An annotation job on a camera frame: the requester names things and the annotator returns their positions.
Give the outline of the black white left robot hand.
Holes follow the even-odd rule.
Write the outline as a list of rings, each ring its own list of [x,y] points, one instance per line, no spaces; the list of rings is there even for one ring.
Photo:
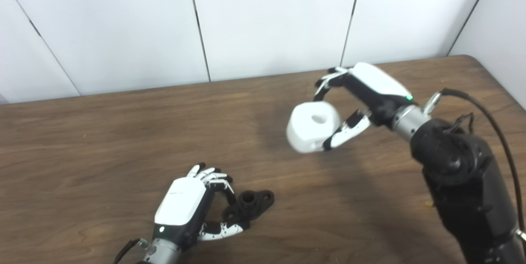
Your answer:
[[[152,238],[172,242],[186,252],[199,241],[224,239],[249,229],[248,221],[234,224],[205,220],[216,193],[223,193],[230,205],[236,202],[231,182],[231,176],[219,168],[207,168],[205,163],[194,165],[186,176],[170,185],[156,211]]]

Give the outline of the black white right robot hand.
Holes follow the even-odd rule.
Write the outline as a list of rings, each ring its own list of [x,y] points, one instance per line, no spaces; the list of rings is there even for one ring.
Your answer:
[[[328,74],[314,85],[318,88],[314,101],[322,101],[331,88],[344,87],[366,105],[365,110],[356,110],[323,141],[323,151],[330,151],[355,138],[370,125],[392,128],[397,112],[417,104],[404,85],[379,67],[364,62],[349,68],[330,68]]]

